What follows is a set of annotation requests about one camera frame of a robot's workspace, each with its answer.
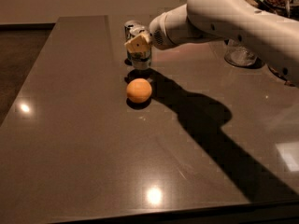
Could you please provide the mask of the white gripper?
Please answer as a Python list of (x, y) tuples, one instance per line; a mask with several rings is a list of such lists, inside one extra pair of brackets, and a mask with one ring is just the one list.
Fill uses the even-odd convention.
[(129, 53), (146, 52), (151, 49), (152, 45), (160, 50), (173, 48), (175, 45), (168, 37), (166, 31), (166, 18), (166, 13), (156, 17), (149, 24), (149, 33), (141, 32), (137, 35), (129, 35), (128, 40), (124, 43), (127, 51)]

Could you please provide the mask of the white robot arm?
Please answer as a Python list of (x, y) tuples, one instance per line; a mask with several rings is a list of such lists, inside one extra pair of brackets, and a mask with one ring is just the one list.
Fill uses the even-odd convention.
[(129, 39), (125, 47), (138, 53), (216, 39), (240, 42), (292, 84), (299, 84), (299, 21), (245, 0), (187, 0), (156, 17), (147, 33)]

